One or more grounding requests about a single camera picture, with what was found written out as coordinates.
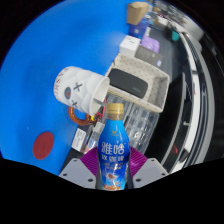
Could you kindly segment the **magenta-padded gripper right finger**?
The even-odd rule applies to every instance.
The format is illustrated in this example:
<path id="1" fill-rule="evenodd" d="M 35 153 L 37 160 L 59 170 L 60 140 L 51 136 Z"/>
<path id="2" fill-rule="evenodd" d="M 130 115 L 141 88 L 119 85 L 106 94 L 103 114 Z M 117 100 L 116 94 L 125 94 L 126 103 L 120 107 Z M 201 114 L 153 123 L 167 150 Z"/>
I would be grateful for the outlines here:
<path id="1" fill-rule="evenodd" d="M 130 148 L 128 165 L 128 188 L 144 187 L 167 176 L 167 171 L 156 158 L 147 158 L 137 149 Z"/>

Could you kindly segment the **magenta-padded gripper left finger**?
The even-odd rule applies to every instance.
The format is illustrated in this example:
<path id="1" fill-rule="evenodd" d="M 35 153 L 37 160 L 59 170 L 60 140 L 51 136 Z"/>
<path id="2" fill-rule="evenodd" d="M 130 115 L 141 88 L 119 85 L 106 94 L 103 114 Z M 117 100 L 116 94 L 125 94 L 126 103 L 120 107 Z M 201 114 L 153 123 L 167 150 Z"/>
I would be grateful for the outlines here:
<path id="1" fill-rule="evenodd" d="M 100 183 L 97 148 L 91 149 L 80 159 L 72 158 L 59 176 L 81 187 L 96 189 Z"/>

